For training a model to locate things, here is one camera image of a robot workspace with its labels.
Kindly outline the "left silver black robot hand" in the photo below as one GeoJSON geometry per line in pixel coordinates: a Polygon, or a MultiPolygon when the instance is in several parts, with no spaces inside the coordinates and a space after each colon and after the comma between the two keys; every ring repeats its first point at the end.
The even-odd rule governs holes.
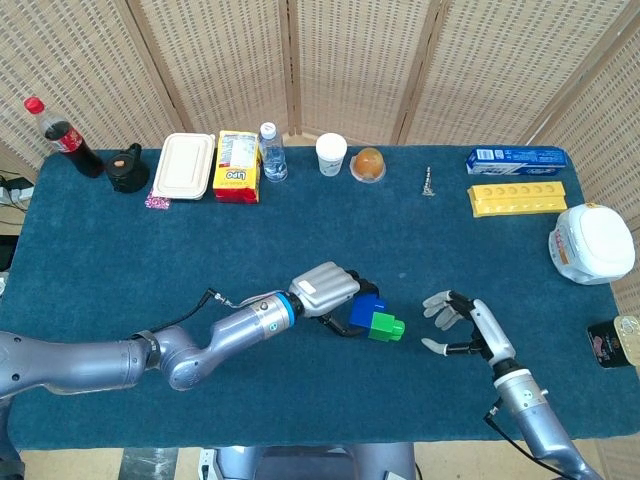
{"type": "Polygon", "coordinates": [[[287,294],[295,297],[291,303],[297,316],[315,318],[336,335],[352,338],[364,334],[365,328],[344,326],[333,311],[360,295],[378,296],[379,289],[355,270],[328,261],[294,278],[287,294]]]}

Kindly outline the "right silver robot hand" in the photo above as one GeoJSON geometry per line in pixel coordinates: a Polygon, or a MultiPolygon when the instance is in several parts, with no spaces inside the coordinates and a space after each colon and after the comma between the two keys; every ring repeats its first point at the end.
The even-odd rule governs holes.
{"type": "Polygon", "coordinates": [[[442,356],[480,354],[493,368],[495,378],[518,368],[513,345],[483,301],[446,290],[427,298],[422,306],[423,316],[436,316],[434,324],[442,331],[449,330],[459,320],[473,324],[469,342],[444,344],[431,338],[422,338],[422,344],[431,352],[442,356]]]}

